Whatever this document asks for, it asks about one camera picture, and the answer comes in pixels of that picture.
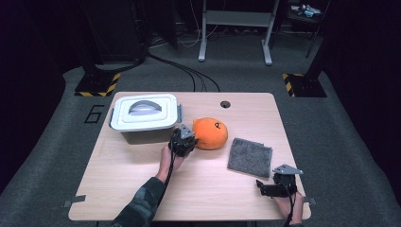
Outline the white metal desk frame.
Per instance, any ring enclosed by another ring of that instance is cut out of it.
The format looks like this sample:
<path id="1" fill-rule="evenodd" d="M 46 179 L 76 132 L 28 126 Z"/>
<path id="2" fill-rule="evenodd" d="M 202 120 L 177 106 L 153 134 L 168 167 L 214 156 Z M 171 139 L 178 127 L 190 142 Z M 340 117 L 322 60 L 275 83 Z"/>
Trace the white metal desk frame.
<path id="1" fill-rule="evenodd" d="M 267 30 L 265 39 L 261 41 L 264 62 L 267 66 L 272 65 L 270 55 L 270 36 L 276 18 L 280 0 L 273 0 L 270 12 L 250 12 L 250 11 L 226 11 L 210 10 L 207 8 L 207 0 L 202 0 L 202 19 L 201 19 L 201 41 L 198 60 L 205 61 L 207 38 L 206 28 L 208 25 L 223 26 L 255 26 L 264 27 Z"/>

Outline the person's left hand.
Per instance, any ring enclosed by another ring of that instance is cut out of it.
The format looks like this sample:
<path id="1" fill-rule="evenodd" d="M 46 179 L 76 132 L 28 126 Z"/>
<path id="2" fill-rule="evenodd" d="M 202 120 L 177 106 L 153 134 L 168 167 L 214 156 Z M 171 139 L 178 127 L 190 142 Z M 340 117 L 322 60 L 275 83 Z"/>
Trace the person's left hand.
<path id="1" fill-rule="evenodd" d="M 184 157 L 176 157 L 174 161 L 171 161 L 171 150 L 168 147 L 163 147 L 161 150 L 161 160 L 159 164 L 159 170 L 155 177 L 161 182 L 165 182 L 168 176 L 168 172 L 177 171 L 185 160 Z"/>

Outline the dark side table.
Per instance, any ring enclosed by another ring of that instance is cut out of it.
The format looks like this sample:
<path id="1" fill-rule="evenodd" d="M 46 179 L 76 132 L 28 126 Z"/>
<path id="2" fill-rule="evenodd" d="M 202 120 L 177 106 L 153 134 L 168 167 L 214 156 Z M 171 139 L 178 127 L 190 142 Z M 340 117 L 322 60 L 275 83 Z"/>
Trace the dark side table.
<path id="1" fill-rule="evenodd" d="M 275 22 L 274 36 L 271 41 L 270 47 L 273 47 L 282 24 L 285 21 L 288 21 L 291 22 L 293 25 L 300 25 L 302 28 L 306 28 L 306 32 L 311 32 L 311 43 L 306 53 L 306 57 L 308 58 L 316 42 L 317 36 L 320 33 L 326 12 L 331 5 L 331 1 L 332 0 L 281 0 L 278 7 L 277 19 Z M 312 8 L 319 9 L 322 14 L 315 15 L 313 17 L 298 15 L 296 12 L 292 12 L 290 10 L 291 5 L 310 5 Z"/>

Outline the striped black stand base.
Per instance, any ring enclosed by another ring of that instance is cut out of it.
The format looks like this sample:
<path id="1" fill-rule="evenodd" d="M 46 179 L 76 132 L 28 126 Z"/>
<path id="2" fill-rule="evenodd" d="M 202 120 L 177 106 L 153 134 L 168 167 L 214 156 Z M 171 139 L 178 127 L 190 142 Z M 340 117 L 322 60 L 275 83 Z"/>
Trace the striped black stand base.
<path id="1" fill-rule="evenodd" d="M 85 75 L 75 89 L 76 96 L 110 96 L 120 79 L 120 74 Z"/>
<path id="2" fill-rule="evenodd" d="M 326 93 L 317 79 L 308 79 L 303 74 L 283 74 L 283 79 L 292 97 L 326 97 Z"/>

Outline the grey towel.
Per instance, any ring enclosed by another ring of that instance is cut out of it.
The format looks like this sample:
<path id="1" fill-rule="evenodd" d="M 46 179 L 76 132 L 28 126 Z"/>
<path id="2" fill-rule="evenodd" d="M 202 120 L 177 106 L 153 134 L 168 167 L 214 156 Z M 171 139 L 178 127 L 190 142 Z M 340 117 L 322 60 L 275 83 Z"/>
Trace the grey towel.
<path id="1" fill-rule="evenodd" d="M 235 138 L 231 145 L 227 167 L 254 176 L 268 178 L 272 148 L 261 143 Z"/>

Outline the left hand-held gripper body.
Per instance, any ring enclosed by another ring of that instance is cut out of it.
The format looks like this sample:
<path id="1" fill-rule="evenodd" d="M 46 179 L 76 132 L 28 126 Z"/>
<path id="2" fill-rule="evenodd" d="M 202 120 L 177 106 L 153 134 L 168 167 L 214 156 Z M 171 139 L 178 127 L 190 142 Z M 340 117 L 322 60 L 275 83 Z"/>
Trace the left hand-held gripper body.
<path id="1" fill-rule="evenodd" d="M 186 157 L 194 149 L 194 132 L 181 124 L 172 132 L 168 147 L 175 155 Z"/>

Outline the pale small clutter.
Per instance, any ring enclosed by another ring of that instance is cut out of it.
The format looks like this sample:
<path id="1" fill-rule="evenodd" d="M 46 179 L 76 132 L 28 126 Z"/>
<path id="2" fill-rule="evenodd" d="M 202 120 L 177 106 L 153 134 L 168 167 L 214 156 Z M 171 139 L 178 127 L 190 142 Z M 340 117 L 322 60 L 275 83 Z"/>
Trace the pale small clutter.
<path id="1" fill-rule="evenodd" d="M 291 5 L 290 10 L 296 12 L 298 15 L 305 15 L 306 17 L 313 17 L 315 15 L 321 15 L 322 12 L 319 9 L 312 8 L 310 5 Z"/>

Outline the black equipment cabinet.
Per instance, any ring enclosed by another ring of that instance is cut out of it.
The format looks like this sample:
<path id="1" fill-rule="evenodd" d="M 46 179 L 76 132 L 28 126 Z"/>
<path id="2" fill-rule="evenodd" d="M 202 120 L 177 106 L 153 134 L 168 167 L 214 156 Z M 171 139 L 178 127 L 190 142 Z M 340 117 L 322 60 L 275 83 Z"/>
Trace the black equipment cabinet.
<path id="1" fill-rule="evenodd" d="M 103 62 L 133 62 L 145 56 L 143 22 L 134 0 L 82 0 Z"/>

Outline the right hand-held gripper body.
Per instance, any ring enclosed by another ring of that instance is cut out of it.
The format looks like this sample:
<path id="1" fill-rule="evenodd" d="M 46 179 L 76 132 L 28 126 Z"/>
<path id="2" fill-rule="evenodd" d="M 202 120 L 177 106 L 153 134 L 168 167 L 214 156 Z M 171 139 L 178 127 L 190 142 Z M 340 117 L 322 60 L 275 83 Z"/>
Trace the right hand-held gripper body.
<path id="1" fill-rule="evenodd" d="M 286 198 L 298 191 L 296 175 L 304 174 L 301 169 L 282 164 L 276 167 L 273 172 L 273 181 L 279 190 L 279 197 Z"/>

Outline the orange plush toy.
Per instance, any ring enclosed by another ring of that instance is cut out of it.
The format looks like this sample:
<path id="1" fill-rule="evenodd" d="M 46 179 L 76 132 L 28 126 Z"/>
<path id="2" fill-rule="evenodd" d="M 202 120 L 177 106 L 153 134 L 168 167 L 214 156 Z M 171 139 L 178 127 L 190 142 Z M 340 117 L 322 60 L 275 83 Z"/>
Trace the orange plush toy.
<path id="1" fill-rule="evenodd" d="M 206 150 L 221 148 L 228 140 L 226 125 L 213 117 L 193 120 L 192 131 L 198 140 L 197 147 Z"/>

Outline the storage box with white lid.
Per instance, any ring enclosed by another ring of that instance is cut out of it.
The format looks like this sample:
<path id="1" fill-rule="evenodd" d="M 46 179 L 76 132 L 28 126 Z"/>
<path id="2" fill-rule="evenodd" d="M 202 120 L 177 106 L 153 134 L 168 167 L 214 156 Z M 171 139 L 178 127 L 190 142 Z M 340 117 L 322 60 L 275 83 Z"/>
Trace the storage box with white lid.
<path id="1" fill-rule="evenodd" d="M 120 97 L 109 121 L 130 145 L 167 142 L 183 120 L 183 106 L 172 94 Z"/>

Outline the person's right hand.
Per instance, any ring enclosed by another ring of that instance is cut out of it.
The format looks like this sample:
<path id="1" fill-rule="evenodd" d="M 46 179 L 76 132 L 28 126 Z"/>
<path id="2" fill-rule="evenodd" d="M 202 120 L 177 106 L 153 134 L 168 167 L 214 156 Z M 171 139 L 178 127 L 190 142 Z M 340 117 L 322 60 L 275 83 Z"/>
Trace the person's right hand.
<path id="1" fill-rule="evenodd" d="M 288 219 L 288 215 L 292 214 L 288 227 L 302 224 L 304 197 L 300 192 L 296 192 L 289 198 L 274 197 L 273 200 L 284 219 Z"/>

